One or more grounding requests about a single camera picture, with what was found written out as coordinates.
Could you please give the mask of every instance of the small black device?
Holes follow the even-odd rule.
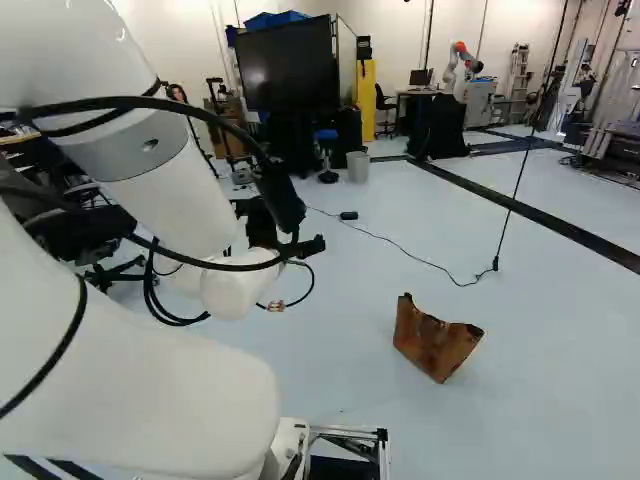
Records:
[[[429,70],[411,70],[409,85],[428,87],[431,85],[431,77],[433,77],[433,68]]]
[[[330,15],[241,33],[236,55],[250,110],[301,113],[340,105]]]
[[[358,212],[342,212],[340,214],[340,220],[357,220]]]

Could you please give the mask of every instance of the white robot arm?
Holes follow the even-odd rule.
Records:
[[[449,55],[449,63],[447,64],[447,68],[445,69],[444,75],[442,76],[442,81],[445,84],[444,92],[447,94],[455,94],[456,92],[456,80],[457,75],[455,73],[456,67],[458,66],[458,59],[464,61],[465,71],[472,73],[480,73],[484,64],[478,61],[473,55],[469,53],[467,46],[464,42],[455,42],[451,44],[451,52]]]
[[[108,0],[3,2],[0,32],[0,109],[162,95]],[[34,124],[171,250],[240,265],[277,256],[253,248],[221,258],[236,217],[180,116],[103,110]],[[260,475],[282,428],[263,362],[150,325],[85,286],[1,201],[0,266],[0,452],[172,478]],[[212,314],[239,318],[279,269],[188,267],[174,281]]]

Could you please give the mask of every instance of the office chair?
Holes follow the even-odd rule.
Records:
[[[338,131],[333,128],[325,128],[315,132],[313,137],[315,141],[318,142],[320,154],[324,159],[324,171],[318,175],[318,180],[327,184],[336,183],[340,178],[340,175],[331,171],[329,159],[331,158],[331,154],[333,153],[333,150],[336,147],[336,142],[338,141]]]
[[[56,260],[73,262],[76,266],[91,266],[84,278],[103,293],[115,282],[141,282],[143,274],[127,274],[132,267],[144,267],[146,259],[138,255],[134,259],[106,269],[98,262],[112,257],[120,247],[122,238],[133,233],[136,220],[119,205],[113,205],[106,197],[102,205],[95,206],[99,186],[82,185],[66,192],[64,200],[79,207],[93,206],[81,212],[50,210],[22,222],[23,228]]]
[[[396,128],[396,120],[398,116],[398,105],[396,103],[387,103],[387,100],[390,98],[392,97],[389,97],[382,92],[380,84],[376,83],[376,110],[380,110],[385,113],[384,122],[378,122],[379,126],[384,127],[384,130],[381,132],[376,132],[376,138],[378,138],[380,135],[387,135],[389,138],[393,138],[393,133]],[[394,118],[393,122],[389,121],[389,110],[396,110],[396,118]]]
[[[92,266],[93,271],[86,271],[84,277],[102,292],[114,282],[142,281],[142,274],[124,273],[134,266],[144,266],[142,255],[111,269],[98,264],[114,255],[121,239],[136,228],[136,220],[122,207],[113,205],[96,183],[87,183],[85,172],[60,152],[57,155],[47,143],[44,138],[25,142],[14,152],[22,155],[12,160],[0,154],[0,171],[6,172],[0,184],[54,195],[84,210],[69,213],[35,200],[5,196],[9,210],[51,256],[79,267]],[[28,168],[18,173],[13,161]]]

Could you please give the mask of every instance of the blue bin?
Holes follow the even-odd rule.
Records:
[[[304,20],[305,18],[310,18],[309,15],[305,15],[304,13],[296,12],[294,10],[287,10],[286,12],[278,13],[277,15],[272,15],[267,20],[267,23],[270,27],[277,27],[278,25],[285,25],[291,22],[297,22],[298,20]]]
[[[263,28],[267,28],[271,26],[269,24],[269,19],[275,16],[276,15],[273,13],[262,12],[256,15],[255,17],[250,18],[249,20],[244,22],[244,26],[250,32],[253,32],[255,30],[262,30]]]

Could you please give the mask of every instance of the brown object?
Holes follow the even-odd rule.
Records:
[[[211,100],[207,98],[204,98],[203,100],[205,110],[215,112]],[[240,100],[231,99],[226,102],[218,102],[218,107],[221,111],[219,115],[222,118],[227,120],[229,123],[232,123],[240,128],[244,128],[242,104],[240,103]],[[208,128],[209,137],[211,138],[211,143],[213,144],[213,150],[216,154],[216,158],[219,158],[221,160],[225,159],[227,156],[227,152],[222,140],[222,132],[220,131],[220,129],[211,125],[208,125]],[[247,151],[244,144],[229,133],[227,133],[226,136],[227,143],[229,144],[229,155],[231,155],[231,158],[237,159],[245,157],[247,155]]]
[[[471,354],[484,330],[421,312],[411,294],[398,297],[393,345],[420,370],[444,383]]]

